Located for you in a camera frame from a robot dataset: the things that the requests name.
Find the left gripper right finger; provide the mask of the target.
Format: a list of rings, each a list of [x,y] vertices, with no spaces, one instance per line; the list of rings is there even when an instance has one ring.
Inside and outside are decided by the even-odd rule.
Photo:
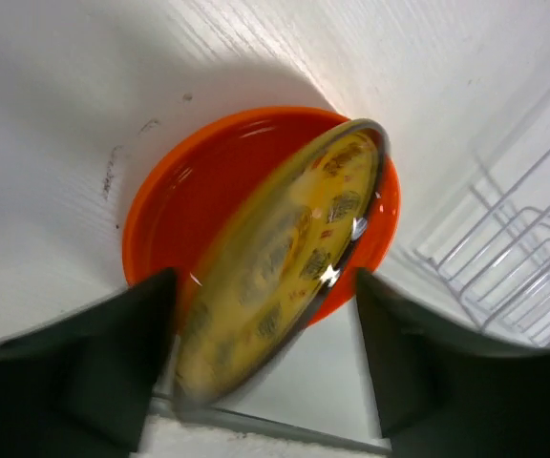
[[[383,437],[395,457],[550,457],[550,349],[480,334],[356,273]]]

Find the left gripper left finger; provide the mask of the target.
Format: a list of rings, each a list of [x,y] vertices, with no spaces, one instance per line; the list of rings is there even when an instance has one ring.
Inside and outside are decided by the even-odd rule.
[[[0,457],[128,457],[172,348],[167,268],[72,315],[0,341]]]

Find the yellow brown patterned plate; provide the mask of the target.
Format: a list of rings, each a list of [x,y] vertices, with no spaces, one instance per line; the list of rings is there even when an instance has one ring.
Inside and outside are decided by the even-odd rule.
[[[173,404],[213,405],[254,382],[349,270],[379,196],[390,143],[354,119],[277,166],[205,252],[180,333]]]

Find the orange plastic plate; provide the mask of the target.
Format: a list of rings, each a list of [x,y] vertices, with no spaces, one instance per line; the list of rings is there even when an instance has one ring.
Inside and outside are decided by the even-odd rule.
[[[173,328],[188,309],[191,275],[221,226],[268,173],[313,138],[346,122],[309,107],[271,106],[208,124],[171,150],[135,195],[124,224],[129,284],[172,267],[178,276]]]

